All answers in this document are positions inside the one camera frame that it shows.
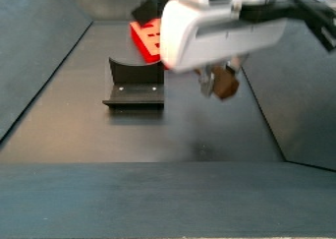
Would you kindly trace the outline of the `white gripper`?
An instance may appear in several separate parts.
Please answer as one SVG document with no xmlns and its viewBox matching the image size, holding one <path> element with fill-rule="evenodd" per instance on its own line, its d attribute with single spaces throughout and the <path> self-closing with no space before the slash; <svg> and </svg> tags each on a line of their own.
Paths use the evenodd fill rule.
<svg viewBox="0 0 336 239">
<path fill-rule="evenodd" d="M 286 21 L 245 21 L 245 6 L 269 8 L 283 0 L 169 0 L 159 25 L 159 57 L 163 65 L 181 73 L 203 66 L 199 74 L 201 93 L 210 96 L 213 73 L 210 65 L 231 57 L 226 70 L 235 74 L 241 58 L 279 40 Z"/>
</svg>

